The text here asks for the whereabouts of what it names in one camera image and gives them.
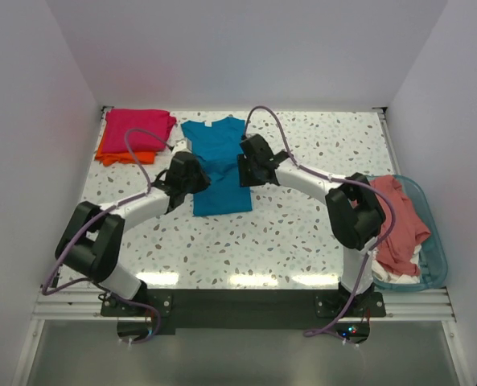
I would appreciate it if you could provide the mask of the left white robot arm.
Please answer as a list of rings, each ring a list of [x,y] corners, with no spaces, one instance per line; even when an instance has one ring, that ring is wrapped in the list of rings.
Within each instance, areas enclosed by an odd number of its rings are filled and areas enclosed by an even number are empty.
[[[56,266],[66,265],[112,293],[127,314],[141,314],[149,301],[147,285],[119,263],[123,235],[174,211],[187,195],[209,186],[210,178],[194,154],[174,153],[169,168],[144,192],[105,205],[79,203],[56,247]]]

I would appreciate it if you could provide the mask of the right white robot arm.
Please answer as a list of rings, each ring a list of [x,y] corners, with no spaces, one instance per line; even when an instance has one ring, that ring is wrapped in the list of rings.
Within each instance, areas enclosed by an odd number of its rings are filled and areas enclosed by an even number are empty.
[[[295,165],[289,153],[274,153],[259,134],[243,136],[237,156],[240,185],[273,184],[302,192],[324,204],[331,231],[343,246],[343,273],[334,303],[347,315],[356,316],[368,305],[372,291],[369,270],[376,242],[386,216],[367,178],[326,175],[319,170]]]

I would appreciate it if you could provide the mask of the blue t shirt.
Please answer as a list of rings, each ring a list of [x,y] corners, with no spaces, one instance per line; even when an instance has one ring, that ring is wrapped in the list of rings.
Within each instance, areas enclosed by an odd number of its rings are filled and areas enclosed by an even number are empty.
[[[187,121],[181,125],[192,151],[210,178],[210,186],[193,196],[195,216],[218,216],[253,210],[251,192],[240,184],[237,156],[242,154],[245,122],[226,117],[206,125]]]

